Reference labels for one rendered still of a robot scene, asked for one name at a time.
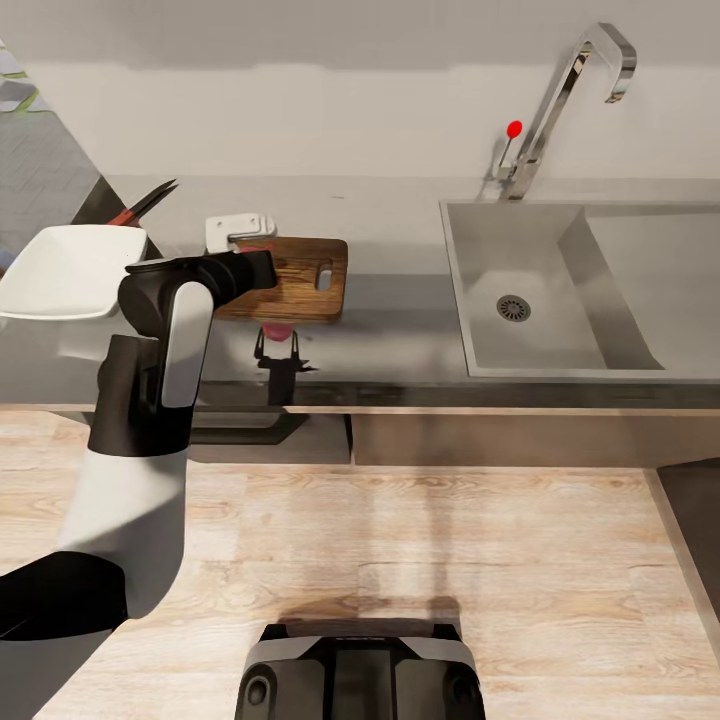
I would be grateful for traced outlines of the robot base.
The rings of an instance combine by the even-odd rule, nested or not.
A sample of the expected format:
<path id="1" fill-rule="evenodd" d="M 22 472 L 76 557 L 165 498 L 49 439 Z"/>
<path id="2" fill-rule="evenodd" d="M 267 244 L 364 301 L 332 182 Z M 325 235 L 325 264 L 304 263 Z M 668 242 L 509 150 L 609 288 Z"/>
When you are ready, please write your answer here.
<path id="1" fill-rule="evenodd" d="M 297 637 L 268 624 L 247 656 L 234 720 L 486 720 L 471 650 L 434 637 Z"/>

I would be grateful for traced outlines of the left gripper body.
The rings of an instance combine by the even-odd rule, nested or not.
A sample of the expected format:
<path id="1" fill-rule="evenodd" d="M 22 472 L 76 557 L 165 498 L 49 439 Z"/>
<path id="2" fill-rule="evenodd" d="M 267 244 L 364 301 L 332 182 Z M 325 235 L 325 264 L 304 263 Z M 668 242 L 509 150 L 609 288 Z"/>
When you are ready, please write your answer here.
<path id="1" fill-rule="evenodd" d="M 230 300 L 249 290 L 272 289 L 277 284 L 268 250 L 205 254 L 201 259 L 216 261 L 229 272 L 233 282 L 233 296 Z"/>

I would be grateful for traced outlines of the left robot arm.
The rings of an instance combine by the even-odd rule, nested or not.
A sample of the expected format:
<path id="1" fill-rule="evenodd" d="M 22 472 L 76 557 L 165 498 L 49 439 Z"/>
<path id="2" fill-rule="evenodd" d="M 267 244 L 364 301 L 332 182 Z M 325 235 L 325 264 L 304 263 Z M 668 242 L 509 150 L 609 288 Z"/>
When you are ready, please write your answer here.
<path id="1" fill-rule="evenodd" d="M 206 254 L 139 261 L 117 289 L 137 336 L 112 334 L 79 480 L 49 555 L 0 577 L 0 720 L 33 720 L 129 619 L 173 585 L 185 552 L 191 419 L 212 314 L 272 289 L 257 213 L 205 219 Z"/>

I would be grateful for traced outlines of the cutting board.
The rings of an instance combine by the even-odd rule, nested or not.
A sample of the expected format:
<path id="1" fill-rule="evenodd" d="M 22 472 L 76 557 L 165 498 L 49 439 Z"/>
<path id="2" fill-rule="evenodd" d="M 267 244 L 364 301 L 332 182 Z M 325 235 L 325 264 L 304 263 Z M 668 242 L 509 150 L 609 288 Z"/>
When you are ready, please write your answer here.
<path id="1" fill-rule="evenodd" d="M 276 286 L 249 290 L 216 309 L 219 316 L 336 320 L 342 314 L 348 243 L 341 239 L 271 237 L 235 241 L 242 248 L 270 247 Z M 316 289 L 320 266 L 331 264 L 330 286 Z"/>

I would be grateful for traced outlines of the bowl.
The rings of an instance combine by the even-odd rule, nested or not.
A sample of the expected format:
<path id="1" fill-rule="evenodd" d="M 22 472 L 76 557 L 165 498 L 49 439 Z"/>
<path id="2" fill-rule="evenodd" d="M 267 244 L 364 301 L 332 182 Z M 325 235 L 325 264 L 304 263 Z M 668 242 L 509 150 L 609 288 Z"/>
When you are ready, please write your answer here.
<path id="1" fill-rule="evenodd" d="M 120 310 L 125 267 L 145 261 L 148 235 L 126 226 L 46 227 L 0 278 L 0 317 L 90 321 Z"/>

